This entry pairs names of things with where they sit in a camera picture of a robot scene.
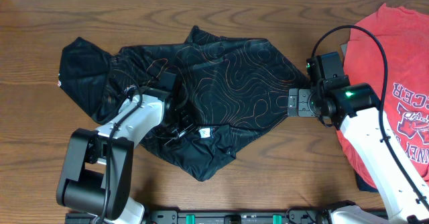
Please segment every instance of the crumpled black fabric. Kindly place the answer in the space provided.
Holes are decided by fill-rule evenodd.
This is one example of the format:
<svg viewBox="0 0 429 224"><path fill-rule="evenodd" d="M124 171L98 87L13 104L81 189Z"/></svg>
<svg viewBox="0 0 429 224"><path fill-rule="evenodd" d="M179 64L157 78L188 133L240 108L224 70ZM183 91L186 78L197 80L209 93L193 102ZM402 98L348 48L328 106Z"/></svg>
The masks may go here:
<svg viewBox="0 0 429 224"><path fill-rule="evenodd" d="M266 39L217 37L194 26L183 44L129 46L110 55L77 38L63 49L59 84L92 119L114 118L133 82L154 86L164 71L183 82L198 126L180 143L164 145L152 133L141 144L161 159L204 181L235 154L288 116L288 90L308 79Z"/></svg>

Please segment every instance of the black cloth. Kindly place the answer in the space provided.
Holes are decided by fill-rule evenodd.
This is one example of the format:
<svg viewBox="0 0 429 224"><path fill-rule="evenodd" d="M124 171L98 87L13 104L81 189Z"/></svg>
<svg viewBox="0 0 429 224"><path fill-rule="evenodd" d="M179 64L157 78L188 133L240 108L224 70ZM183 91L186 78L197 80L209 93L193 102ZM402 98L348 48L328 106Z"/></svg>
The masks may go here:
<svg viewBox="0 0 429 224"><path fill-rule="evenodd" d="M141 144L199 181L235 159L248 143L288 116L288 89L307 87L308 79L266 39L217 37L194 26L183 44L129 46L109 53L77 38L64 48L61 88L100 124L116 116L133 86L154 86L164 71L183 82L182 95L196 112L198 126L212 135L189 133L165 146L150 132Z"/></svg>

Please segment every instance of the white tag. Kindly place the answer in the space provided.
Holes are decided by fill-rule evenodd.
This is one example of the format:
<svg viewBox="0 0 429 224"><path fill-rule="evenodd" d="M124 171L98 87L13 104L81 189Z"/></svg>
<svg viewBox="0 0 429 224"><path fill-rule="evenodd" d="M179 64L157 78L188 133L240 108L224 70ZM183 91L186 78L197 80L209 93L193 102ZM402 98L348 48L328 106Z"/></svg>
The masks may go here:
<svg viewBox="0 0 429 224"><path fill-rule="evenodd" d="M212 129L209 127L200 129L198 131L200 132L201 138L211 137Z"/></svg>

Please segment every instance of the red t-shirt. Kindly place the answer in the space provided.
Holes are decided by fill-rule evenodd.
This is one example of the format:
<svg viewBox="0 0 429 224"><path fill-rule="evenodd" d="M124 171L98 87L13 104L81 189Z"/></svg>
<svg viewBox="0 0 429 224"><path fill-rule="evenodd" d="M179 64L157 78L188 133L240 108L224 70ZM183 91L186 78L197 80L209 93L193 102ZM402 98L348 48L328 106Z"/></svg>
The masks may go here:
<svg viewBox="0 0 429 224"><path fill-rule="evenodd" d="M389 75L384 111L396 134L392 137L429 182L429 15L384 4L357 25L373 33L385 50ZM380 97L383 60L377 45L363 32L351 30L344 71L352 85L366 82ZM375 187L356 150L340 131L337 134L352 167Z"/></svg>

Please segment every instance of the red cloth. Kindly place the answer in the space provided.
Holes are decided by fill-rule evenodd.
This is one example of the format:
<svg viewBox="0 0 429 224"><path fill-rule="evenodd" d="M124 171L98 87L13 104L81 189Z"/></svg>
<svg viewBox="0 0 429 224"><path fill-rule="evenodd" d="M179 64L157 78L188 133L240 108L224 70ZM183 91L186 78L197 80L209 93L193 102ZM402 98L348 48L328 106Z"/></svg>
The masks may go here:
<svg viewBox="0 0 429 224"><path fill-rule="evenodd" d="M389 76L384 110L398 142L428 183L429 15L384 4L357 25L373 33L386 52ZM363 32L351 30L344 71L352 85L367 82L380 97L383 60L377 45ZM356 150L340 131L337 134L352 167L375 187Z"/></svg>

